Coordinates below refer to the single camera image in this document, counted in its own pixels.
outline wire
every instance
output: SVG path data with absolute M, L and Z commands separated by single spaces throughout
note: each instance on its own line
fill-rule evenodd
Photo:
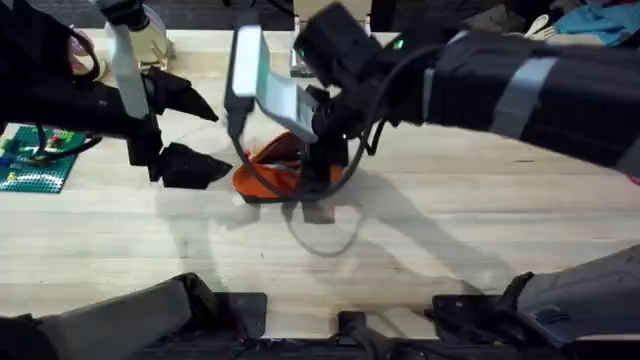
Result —
M 102 141 L 102 137 L 94 137 L 89 135 L 89 141 L 83 143 L 81 145 L 76 146 L 75 148 L 52 153 L 46 150 L 47 148 L 47 134 L 42 127 L 42 124 L 36 124 L 36 129 L 38 132 L 38 149 L 36 150 L 34 157 L 39 162 L 49 162 L 54 160 L 59 160 L 68 156 L 79 155 L 94 146 L 98 145 Z
M 336 192 L 338 192 L 338 190 L 340 190 L 347 183 L 347 181 L 351 179 L 356 169 L 358 168 L 358 165 L 360 164 L 360 160 L 364 155 L 364 151 L 368 146 L 367 139 L 369 139 L 373 125 L 378 120 L 380 108 L 382 106 L 382 99 L 384 98 L 384 96 L 387 94 L 387 91 L 391 87 L 391 83 L 398 77 L 398 74 L 400 74 L 403 70 L 409 67 L 413 62 L 423 59 L 427 55 L 430 55 L 441 49 L 442 49 L 442 46 L 430 46 L 430 47 L 425 47 L 425 48 L 416 50 L 411 55 L 406 57 L 400 64 L 398 64 L 398 66 L 396 66 L 391 71 L 391 73 L 385 78 L 384 82 L 380 86 L 380 90 L 378 90 L 378 93 L 374 97 L 374 100 L 371 105 L 371 109 L 367 114 L 364 134 L 360 139 L 360 144 L 358 145 L 358 149 L 356 150 L 356 153 L 353 157 L 353 161 L 347 166 L 342 177 L 337 182 L 332 184 L 327 190 L 321 193 L 288 194 L 282 191 L 281 189 L 273 185 L 271 182 L 269 182 L 267 179 L 265 179 L 258 172 L 258 170 L 256 170 L 255 166 L 253 166 L 253 164 L 251 163 L 251 160 L 249 160 L 249 157 L 247 156 L 247 154 L 245 154 L 244 150 L 242 149 L 242 146 L 240 145 L 239 137 L 232 137 L 231 142 L 233 143 L 233 147 L 235 148 L 236 153 L 242 160 L 242 164 L 245 166 L 249 174 L 255 177 L 258 180 L 258 182 L 262 186 L 264 186 L 267 190 L 276 194 L 280 198 L 279 199 L 280 201 L 315 202 L 315 201 L 319 201 L 324 198 L 327 198 L 335 194 Z M 382 132 L 382 128 L 380 127 L 377 133 L 381 133 L 381 132 Z
M 291 9 L 286 8 L 284 5 L 280 4 L 279 2 L 277 2 L 276 0 L 267 0 L 267 2 L 271 5 L 273 5 L 276 9 L 280 10 L 281 12 L 283 12 L 284 14 L 295 18 L 296 17 L 296 13 L 294 13 Z

